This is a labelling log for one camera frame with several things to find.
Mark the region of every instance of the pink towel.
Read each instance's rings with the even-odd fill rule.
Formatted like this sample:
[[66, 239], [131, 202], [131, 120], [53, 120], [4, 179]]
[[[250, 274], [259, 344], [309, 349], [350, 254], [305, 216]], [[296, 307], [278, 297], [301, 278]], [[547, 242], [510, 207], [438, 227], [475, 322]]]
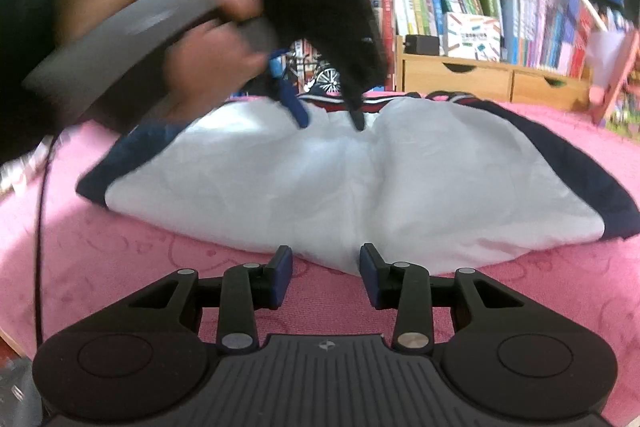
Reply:
[[[640, 195], [640, 148], [582, 116], [509, 106], [546, 124], [595, 158], [629, 192]], [[88, 124], [59, 152], [52, 169], [44, 241], [46, 336], [98, 311], [178, 268], [212, 277], [235, 264], [267, 258], [194, 241], [91, 206], [75, 195], [79, 175], [113, 143]], [[37, 186], [0, 205], [0, 328], [28, 354], [33, 338], [33, 223]], [[640, 239], [530, 253], [487, 267], [490, 277], [590, 328], [613, 347], [619, 377], [605, 410], [626, 425], [640, 415]], [[287, 298], [278, 311], [258, 311], [267, 333], [392, 331], [394, 312], [377, 312], [362, 282], [296, 260]], [[216, 312], [205, 314], [201, 336], [212, 339]], [[436, 310], [436, 339], [452, 334], [448, 314]]]

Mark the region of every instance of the white box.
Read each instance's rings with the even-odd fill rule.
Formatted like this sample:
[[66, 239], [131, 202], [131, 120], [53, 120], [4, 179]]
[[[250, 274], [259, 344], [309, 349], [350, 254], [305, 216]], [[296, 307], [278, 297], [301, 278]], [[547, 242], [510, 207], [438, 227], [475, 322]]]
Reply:
[[468, 13], [446, 13], [444, 54], [447, 57], [500, 61], [500, 21]]

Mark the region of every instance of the wooden drawer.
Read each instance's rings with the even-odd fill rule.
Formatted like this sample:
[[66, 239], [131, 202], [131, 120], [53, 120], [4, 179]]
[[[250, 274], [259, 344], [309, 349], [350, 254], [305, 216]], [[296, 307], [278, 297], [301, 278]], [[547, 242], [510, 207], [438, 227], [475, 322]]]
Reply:
[[438, 90], [470, 92], [478, 98], [509, 102], [511, 71], [430, 58], [404, 61], [405, 92], [429, 94]]
[[574, 78], [545, 77], [516, 71], [511, 101], [566, 111], [584, 111], [589, 107], [589, 83]]

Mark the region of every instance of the drawer handle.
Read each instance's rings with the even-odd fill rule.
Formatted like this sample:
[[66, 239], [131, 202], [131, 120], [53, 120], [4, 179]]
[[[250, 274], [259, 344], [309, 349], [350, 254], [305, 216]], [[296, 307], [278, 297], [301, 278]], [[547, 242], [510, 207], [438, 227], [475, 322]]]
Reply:
[[557, 78], [547, 78], [545, 77], [546, 83], [549, 87], [563, 87], [566, 86], [566, 82], [564, 80], [558, 80]]
[[465, 66], [463, 64], [447, 64], [443, 62], [442, 65], [447, 68], [447, 70], [451, 71], [451, 73], [471, 73], [471, 71], [475, 70], [476, 66]]

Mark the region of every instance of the bookshelf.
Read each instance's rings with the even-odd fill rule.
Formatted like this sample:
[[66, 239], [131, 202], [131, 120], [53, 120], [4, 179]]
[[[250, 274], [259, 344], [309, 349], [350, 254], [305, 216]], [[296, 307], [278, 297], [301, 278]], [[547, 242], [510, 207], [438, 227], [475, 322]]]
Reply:
[[396, 45], [398, 90], [427, 94], [436, 90], [465, 91], [495, 102], [545, 105], [582, 112], [589, 107], [590, 74], [571, 78], [549, 71], [468, 58], [412, 55]]

